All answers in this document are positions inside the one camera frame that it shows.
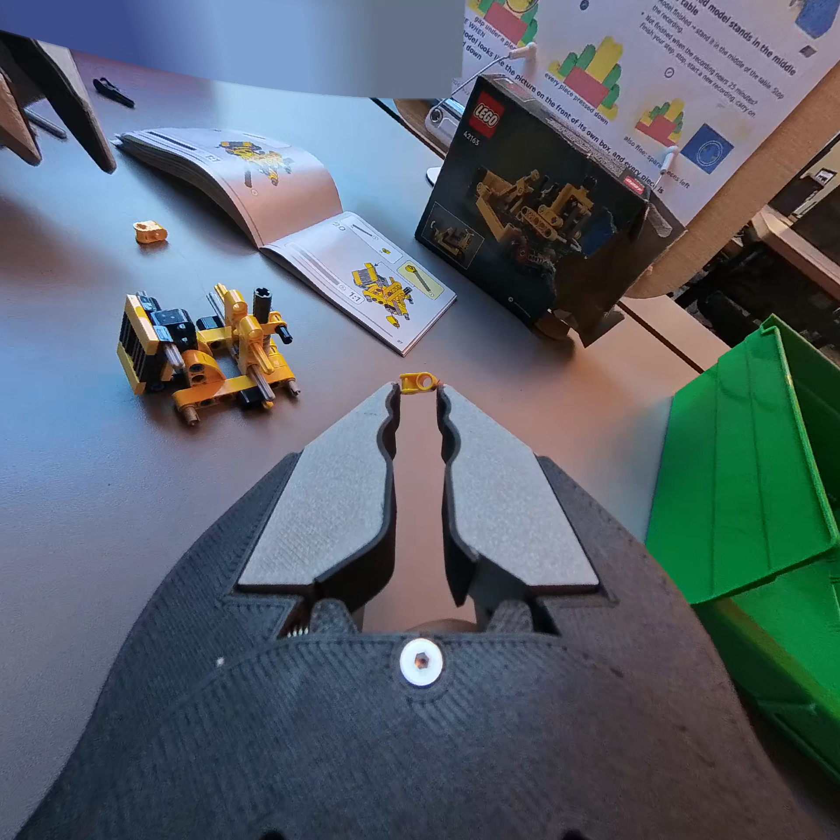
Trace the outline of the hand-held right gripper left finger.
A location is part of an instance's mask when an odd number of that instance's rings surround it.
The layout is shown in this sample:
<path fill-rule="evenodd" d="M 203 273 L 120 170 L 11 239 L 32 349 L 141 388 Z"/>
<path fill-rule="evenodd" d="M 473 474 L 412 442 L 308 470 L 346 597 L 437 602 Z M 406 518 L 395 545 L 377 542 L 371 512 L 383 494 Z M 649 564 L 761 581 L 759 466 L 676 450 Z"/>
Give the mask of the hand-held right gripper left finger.
<path fill-rule="evenodd" d="M 399 388 L 388 382 L 301 451 L 240 589 L 334 598 L 351 613 L 384 589 L 395 567 L 399 420 Z"/>

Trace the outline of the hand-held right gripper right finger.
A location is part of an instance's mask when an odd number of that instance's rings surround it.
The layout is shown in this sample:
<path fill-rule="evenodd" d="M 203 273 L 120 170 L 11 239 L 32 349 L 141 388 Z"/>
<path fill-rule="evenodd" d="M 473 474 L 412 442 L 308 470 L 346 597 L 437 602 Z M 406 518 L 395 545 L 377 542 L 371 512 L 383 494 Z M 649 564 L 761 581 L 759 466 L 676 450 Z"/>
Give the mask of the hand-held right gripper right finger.
<path fill-rule="evenodd" d="M 531 448 L 450 385 L 437 391 L 437 421 L 455 603 L 595 592 L 599 577 Z"/>

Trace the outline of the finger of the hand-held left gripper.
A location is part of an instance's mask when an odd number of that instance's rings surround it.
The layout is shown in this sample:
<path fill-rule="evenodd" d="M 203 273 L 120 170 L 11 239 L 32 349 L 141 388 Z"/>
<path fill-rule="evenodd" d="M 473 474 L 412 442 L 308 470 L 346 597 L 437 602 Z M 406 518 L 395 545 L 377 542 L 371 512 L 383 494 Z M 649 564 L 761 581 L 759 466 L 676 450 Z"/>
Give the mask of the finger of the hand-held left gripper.
<path fill-rule="evenodd" d="M 39 165 L 41 162 L 35 136 L 4 70 L 1 70 L 1 145 L 29 165 Z"/>
<path fill-rule="evenodd" d="M 67 47 L 3 31 L 1 70 L 11 81 L 22 112 L 33 102 L 46 99 L 97 166 L 107 173 L 115 171 L 111 145 Z"/>

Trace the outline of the yellow black lego model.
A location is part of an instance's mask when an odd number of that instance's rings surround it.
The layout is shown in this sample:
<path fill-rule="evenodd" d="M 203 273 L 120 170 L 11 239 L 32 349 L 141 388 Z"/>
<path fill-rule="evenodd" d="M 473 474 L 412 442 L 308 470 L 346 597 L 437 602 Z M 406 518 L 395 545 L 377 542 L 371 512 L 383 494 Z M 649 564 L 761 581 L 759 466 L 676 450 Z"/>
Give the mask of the yellow black lego model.
<path fill-rule="evenodd" d="M 299 398 L 297 377 L 276 342 L 290 344 L 291 333 L 270 290 L 256 288 L 248 302 L 217 284 L 208 300 L 215 313 L 194 319 L 145 291 L 126 297 L 117 355 L 132 392 L 171 394 L 189 427 L 207 408 L 268 411 L 281 392 Z"/>

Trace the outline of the lego instruction booklet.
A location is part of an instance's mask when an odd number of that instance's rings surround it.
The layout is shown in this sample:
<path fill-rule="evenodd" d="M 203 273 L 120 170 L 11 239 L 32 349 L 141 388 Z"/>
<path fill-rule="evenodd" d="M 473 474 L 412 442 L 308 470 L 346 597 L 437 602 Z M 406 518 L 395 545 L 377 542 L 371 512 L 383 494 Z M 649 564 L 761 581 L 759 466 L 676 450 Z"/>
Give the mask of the lego instruction booklet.
<path fill-rule="evenodd" d="M 117 145 L 207 194 L 265 255 L 401 356 L 456 299 L 404 247 L 345 212 L 329 171 L 302 148 L 201 128 L 125 132 Z"/>

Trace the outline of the black lego box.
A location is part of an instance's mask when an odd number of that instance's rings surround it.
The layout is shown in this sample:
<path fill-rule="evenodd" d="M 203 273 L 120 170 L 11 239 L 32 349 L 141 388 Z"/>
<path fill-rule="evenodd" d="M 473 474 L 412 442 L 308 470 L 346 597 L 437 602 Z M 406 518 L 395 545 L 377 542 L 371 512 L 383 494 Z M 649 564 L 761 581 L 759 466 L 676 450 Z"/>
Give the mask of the black lego box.
<path fill-rule="evenodd" d="M 481 75 L 415 237 L 531 327 L 589 345 L 684 233 L 603 142 L 521 85 Z"/>

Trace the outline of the green plastic bin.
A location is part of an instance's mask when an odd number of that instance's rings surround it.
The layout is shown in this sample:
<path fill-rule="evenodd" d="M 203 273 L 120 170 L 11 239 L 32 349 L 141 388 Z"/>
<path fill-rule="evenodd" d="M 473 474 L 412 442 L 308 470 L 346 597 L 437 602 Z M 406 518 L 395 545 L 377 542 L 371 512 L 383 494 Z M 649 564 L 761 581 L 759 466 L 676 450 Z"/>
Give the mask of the green plastic bin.
<path fill-rule="evenodd" d="M 733 682 L 835 781 L 838 391 L 767 318 L 675 394 L 646 537 Z"/>

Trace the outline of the wooden table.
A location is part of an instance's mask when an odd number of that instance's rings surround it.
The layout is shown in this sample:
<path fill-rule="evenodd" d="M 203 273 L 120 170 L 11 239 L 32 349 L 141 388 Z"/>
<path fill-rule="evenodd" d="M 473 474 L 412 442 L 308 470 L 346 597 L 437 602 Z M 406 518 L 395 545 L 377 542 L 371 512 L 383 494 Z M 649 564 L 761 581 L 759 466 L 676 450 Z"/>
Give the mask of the wooden table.
<path fill-rule="evenodd" d="M 618 307 L 699 373 L 730 351 L 725 342 L 668 296 L 625 297 Z"/>

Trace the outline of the brown cardboard board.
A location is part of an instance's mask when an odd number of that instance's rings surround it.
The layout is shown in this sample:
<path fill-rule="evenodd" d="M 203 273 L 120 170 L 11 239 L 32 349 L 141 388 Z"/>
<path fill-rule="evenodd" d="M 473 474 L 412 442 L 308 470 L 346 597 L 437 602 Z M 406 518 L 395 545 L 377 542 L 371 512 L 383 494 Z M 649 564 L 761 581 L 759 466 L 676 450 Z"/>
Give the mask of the brown cardboard board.
<path fill-rule="evenodd" d="M 684 234 L 631 286 L 628 298 L 655 298 L 692 278 L 839 131 L 839 65 L 738 168 Z"/>

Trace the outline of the small white device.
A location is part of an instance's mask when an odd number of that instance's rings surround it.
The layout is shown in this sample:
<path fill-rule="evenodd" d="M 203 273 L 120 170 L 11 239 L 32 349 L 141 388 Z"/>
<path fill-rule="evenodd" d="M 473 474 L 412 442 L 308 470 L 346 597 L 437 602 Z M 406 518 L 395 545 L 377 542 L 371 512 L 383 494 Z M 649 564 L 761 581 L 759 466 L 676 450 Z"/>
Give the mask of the small white device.
<path fill-rule="evenodd" d="M 455 99 L 438 101 L 425 118 L 425 129 L 447 149 L 455 137 L 464 111 L 465 107 Z"/>

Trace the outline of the white instruction poster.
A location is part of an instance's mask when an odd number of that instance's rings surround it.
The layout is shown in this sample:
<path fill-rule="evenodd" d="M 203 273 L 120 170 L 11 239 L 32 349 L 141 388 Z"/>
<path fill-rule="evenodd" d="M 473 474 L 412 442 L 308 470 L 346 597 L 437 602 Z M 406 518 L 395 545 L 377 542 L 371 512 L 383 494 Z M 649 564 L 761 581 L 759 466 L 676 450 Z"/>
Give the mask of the white instruction poster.
<path fill-rule="evenodd" d="M 679 223 L 835 67 L 838 1 L 470 1 L 463 76 L 500 62 L 546 109 L 654 184 Z"/>

